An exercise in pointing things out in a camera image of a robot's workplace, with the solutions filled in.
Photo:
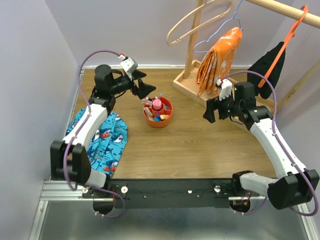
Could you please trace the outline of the white grey marker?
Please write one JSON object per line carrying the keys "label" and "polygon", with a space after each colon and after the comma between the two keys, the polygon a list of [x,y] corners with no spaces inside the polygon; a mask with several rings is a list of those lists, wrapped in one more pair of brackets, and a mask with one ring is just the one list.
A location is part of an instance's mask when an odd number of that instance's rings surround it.
{"label": "white grey marker", "polygon": [[153,104],[153,101],[148,98],[148,99],[142,99],[142,100],[141,100],[141,103],[142,103],[143,105],[151,106],[151,105]]}

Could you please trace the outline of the pink crayon tube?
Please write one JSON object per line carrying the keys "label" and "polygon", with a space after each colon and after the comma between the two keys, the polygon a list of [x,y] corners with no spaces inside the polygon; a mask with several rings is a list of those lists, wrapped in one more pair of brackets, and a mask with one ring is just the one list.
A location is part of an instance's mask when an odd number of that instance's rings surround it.
{"label": "pink crayon tube", "polygon": [[152,108],[159,111],[162,108],[162,101],[159,98],[155,98],[152,102]]}

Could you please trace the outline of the black blue highlighter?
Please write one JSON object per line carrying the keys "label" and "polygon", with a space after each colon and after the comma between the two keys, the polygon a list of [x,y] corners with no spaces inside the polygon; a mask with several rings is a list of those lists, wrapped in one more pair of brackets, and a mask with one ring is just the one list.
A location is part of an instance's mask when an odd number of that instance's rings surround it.
{"label": "black blue highlighter", "polygon": [[154,120],[155,120],[156,122],[161,122],[161,121],[162,121],[159,117],[155,117]]}

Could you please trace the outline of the pink yellow highlighter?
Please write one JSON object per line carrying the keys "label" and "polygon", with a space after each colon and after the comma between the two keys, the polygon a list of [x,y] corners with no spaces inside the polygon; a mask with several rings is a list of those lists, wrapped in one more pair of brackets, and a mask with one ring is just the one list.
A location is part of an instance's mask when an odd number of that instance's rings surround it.
{"label": "pink yellow highlighter", "polygon": [[169,114],[161,114],[159,117],[163,121],[163,120],[168,119],[170,117],[170,115]]}

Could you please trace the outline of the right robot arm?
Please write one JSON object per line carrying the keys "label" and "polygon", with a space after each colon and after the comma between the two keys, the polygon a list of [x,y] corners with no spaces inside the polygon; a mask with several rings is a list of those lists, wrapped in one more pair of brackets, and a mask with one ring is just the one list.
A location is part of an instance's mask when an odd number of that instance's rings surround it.
{"label": "right robot arm", "polygon": [[210,123],[219,119],[237,117],[261,144],[276,173],[276,178],[258,175],[247,170],[233,174],[230,191],[241,196],[255,192],[269,199],[278,210],[291,208],[314,199],[320,180],[316,170],[309,170],[294,155],[277,129],[274,116],[266,106],[256,104],[254,85],[250,82],[232,84],[228,79],[218,80],[219,95],[206,101],[203,118]]}

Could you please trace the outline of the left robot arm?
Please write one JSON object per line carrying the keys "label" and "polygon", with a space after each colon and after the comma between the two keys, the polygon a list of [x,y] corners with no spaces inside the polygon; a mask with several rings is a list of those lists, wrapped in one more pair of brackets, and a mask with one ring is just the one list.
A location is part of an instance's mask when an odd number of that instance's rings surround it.
{"label": "left robot arm", "polygon": [[50,145],[53,179],[90,186],[101,198],[110,194],[110,177],[92,169],[87,149],[94,133],[113,110],[117,94],[131,91],[142,100],[156,90],[155,86],[143,82],[144,77],[146,74],[138,69],[127,73],[107,64],[95,68],[95,86],[84,115],[63,140],[55,140]]}

